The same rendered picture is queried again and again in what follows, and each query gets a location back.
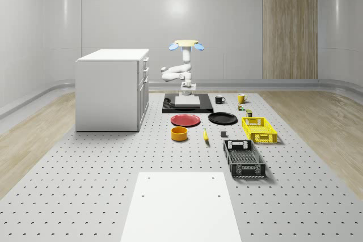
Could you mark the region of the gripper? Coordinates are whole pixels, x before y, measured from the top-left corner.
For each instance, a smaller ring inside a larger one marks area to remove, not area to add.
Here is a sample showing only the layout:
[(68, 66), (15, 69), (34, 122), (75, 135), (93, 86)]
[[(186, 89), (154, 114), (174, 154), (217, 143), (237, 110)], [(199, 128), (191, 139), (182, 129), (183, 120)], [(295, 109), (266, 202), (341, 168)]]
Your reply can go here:
[(189, 96), (193, 94), (193, 91), (195, 90), (196, 90), (196, 83), (191, 83), (190, 86), (187, 86), (185, 83), (181, 84), (182, 95)]

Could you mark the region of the yellow bowl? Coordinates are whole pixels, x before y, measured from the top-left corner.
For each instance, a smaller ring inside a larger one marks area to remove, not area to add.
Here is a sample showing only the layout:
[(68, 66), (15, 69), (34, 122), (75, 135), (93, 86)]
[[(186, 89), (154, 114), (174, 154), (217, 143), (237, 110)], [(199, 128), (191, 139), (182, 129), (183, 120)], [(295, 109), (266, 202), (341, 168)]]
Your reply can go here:
[(171, 138), (174, 141), (185, 141), (188, 138), (188, 129), (182, 126), (176, 126), (171, 129)]

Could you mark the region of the red plate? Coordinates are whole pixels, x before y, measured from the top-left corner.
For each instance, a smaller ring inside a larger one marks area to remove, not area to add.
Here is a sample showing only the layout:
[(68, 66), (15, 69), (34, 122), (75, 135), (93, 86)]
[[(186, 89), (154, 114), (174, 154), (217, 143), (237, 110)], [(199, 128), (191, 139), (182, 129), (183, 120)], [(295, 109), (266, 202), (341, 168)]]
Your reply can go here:
[(194, 114), (177, 114), (171, 117), (175, 126), (192, 127), (200, 123), (200, 118)]

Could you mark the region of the black plate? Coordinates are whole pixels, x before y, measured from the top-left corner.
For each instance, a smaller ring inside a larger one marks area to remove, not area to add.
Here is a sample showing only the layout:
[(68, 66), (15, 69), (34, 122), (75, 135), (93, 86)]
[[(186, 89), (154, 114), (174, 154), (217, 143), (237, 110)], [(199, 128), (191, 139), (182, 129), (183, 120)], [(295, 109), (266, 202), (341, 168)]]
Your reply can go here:
[(214, 112), (208, 116), (210, 122), (219, 125), (233, 125), (238, 122), (235, 115), (226, 112)]

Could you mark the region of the white cabinet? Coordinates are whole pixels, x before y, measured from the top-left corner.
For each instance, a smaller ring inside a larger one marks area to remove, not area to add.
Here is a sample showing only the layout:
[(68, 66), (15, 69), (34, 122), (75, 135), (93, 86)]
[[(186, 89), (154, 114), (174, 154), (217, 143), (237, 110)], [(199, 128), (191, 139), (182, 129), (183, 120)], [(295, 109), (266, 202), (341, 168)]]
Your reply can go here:
[(149, 103), (148, 49), (100, 49), (75, 62), (75, 129), (139, 131)]

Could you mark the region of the yellow basket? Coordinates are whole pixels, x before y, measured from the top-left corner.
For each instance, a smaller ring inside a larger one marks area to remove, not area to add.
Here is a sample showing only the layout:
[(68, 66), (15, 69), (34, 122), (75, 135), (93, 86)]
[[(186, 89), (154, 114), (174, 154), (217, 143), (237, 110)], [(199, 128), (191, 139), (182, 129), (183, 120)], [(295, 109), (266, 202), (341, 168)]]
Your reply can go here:
[(255, 143), (276, 143), (277, 132), (264, 117), (243, 117), (242, 128)]

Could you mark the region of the dark grey basket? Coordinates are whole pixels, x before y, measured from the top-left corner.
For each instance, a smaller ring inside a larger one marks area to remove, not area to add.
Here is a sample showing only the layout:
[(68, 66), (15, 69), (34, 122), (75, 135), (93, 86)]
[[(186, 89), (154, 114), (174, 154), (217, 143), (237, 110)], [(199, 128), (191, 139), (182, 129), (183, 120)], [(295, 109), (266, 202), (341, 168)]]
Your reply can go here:
[(223, 149), (234, 177), (264, 177), (265, 161), (251, 140), (224, 140)]

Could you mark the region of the white board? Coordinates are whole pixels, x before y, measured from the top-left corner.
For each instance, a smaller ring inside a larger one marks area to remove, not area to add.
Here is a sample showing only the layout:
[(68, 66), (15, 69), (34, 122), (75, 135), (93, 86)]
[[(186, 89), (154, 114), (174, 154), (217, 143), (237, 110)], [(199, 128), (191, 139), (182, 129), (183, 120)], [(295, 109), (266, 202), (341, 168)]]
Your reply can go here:
[(121, 242), (241, 242), (222, 172), (141, 172)]

